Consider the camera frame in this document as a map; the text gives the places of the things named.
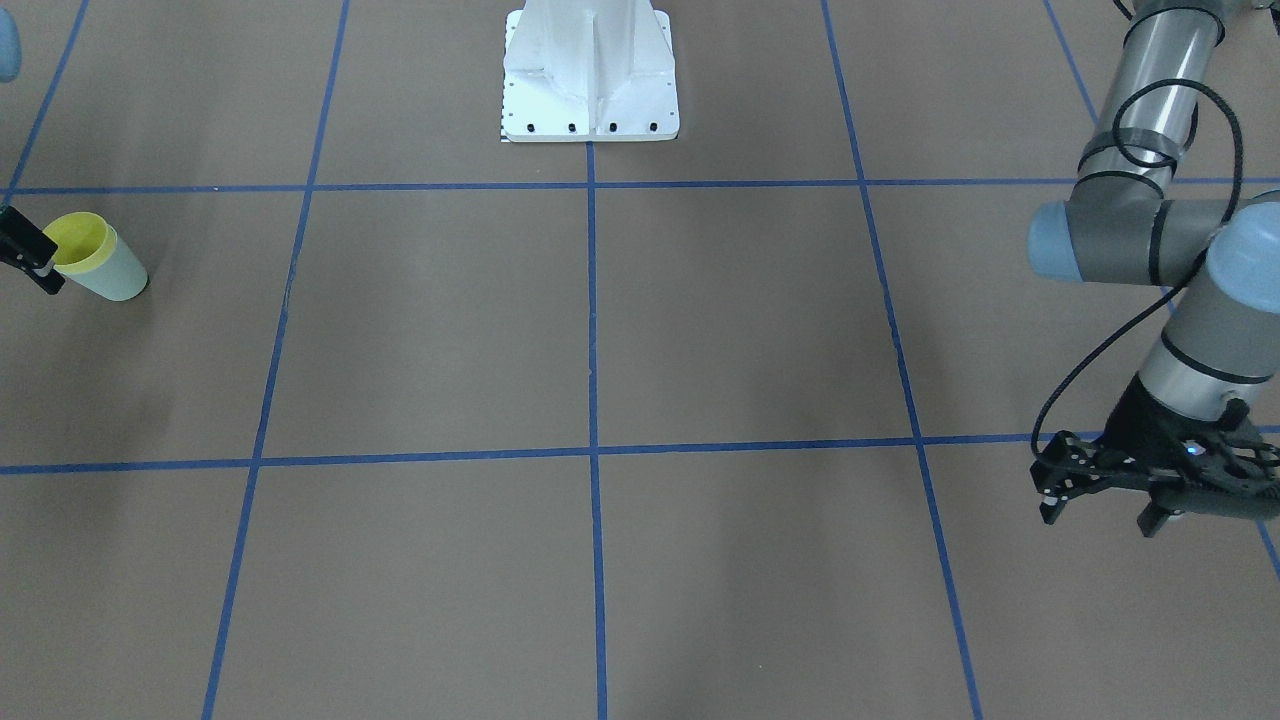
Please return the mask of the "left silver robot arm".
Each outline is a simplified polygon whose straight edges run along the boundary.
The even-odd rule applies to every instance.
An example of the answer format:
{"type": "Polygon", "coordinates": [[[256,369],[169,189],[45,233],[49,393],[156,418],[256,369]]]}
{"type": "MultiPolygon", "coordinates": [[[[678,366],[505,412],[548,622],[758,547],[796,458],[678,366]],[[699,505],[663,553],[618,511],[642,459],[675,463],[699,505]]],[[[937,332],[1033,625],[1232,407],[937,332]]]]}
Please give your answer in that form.
{"type": "Polygon", "coordinates": [[[1059,386],[1032,432],[1042,520],[1108,489],[1143,493],[1144,537],[1187,514],[1277,516],[1277,447],[1251,414],[1277,378],[1277,193],[1244,199],[1242,124],[1206,82],[1228,27],[1275,1],[1137,1],[1108,94],[1069,197],[1033,217],[1042,277],[1160,287],[1162,296],[1092,350],[1171,313],[1100,437],[1041,443],[1059,386]]]}

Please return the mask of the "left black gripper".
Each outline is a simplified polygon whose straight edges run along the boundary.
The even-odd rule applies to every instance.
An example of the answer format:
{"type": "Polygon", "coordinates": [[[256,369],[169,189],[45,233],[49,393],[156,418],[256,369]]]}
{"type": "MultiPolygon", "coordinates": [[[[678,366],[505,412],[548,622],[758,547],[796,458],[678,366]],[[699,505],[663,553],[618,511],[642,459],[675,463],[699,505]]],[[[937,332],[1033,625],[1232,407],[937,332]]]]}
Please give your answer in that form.
{"type": "Polygon", "coordinates": [[[1148,489],[1149,501],[1137,518],[1144,538],[1156,537],[1165,525],[1197,502],[1199,493],[1183,486],[1179,430],[1196,421],[1217,420],[1234,389],[1210,401],[1219,414],[1198,407],[1192,415],[1179,413],[1156,397],[1134,377],[1111,411],[1098,442],[1069,430],[1057,432],[1042,450],[1036,450],[1030,478],[1039,495],[1039,515],[1053,525],[1066,506],[1083,495],[1107,489],[1148,489]]]}

